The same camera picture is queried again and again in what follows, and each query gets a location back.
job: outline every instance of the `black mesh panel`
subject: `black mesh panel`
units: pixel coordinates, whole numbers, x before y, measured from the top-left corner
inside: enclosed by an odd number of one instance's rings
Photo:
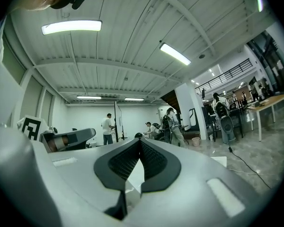
[[[140,160],[144,167],[144,179],[147,181],[164,170],[167,159],[144,142],[141,142],[141,147]]]
[[[128,179],[139,160],[137,144],[139,144],[139,142],[136,142],[134,145],[120,152],[108,162],[109,168],[125,181]]]

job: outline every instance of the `black backpack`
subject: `black backpack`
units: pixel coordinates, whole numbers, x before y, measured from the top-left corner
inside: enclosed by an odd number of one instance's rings
[[[162,125],[163,125],[162,128],[163,129],[169,129],[170,122],[171,122],[170,118],[167,115],[165,115],[162,119]]]

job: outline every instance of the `white pillar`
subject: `white pillar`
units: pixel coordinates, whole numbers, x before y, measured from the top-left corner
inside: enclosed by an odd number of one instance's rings
[[[201,139],[206,140],[208,136],[207,136],[207,129],[203,115],[203,110],[202,110],[203,107],[202,100],[200,99],[199,95],[195,92],[195,87],[192,83],[188,82],[186,83],[186,85],[188,87],[190,98],[192,99],[195,106],[195,113],[197,115],[199,122]]]
[[[189,118],[189,110],[194,108],[193,101],[188,94],[188,87],[186,84],[182,84],[181,86],[175,89],[177,101],[179,103],[179,107],[182,115],[182,125],[188,125],[185,127],[185,130],[189,130],[191,128],[191,122]]]

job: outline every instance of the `seated person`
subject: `seated person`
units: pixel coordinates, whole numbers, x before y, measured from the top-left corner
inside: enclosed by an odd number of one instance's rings
[[[146,125],[150,129],[145,132],[144,135],[149,135],[150,139],[154,139],[159,134],[158,129],[155,126],[151,125],[151,122],[147,122]]]

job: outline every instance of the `fluorescent light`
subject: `fluorescent light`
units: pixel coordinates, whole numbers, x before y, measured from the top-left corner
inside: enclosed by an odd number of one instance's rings
[[[144,101],[143,98],[126,98],[126,101]]]
[[[172,57],[176,58],[177,60],[181,61],[187,66],[191,63],[191,61],[188,58],[186,58],[184,55],[180,54],[178,51],[171,48],[169,45],[165,43],[160,47],[160,50],[171,55]]]
[[[262,0],[257,0],[257,8],[259,12],[263,10],[263,1]]]
[[[78,99],[101,99],[100,96],[77,96]]]
[[[91,30],[91,31],[100,31],[102,22],[98,20],[74,20],[74,21],[65,21],[59,22],[50,25],[42,26],[42,33],[44,35],[64,32],[64,31],[73,31],[73,30]]]

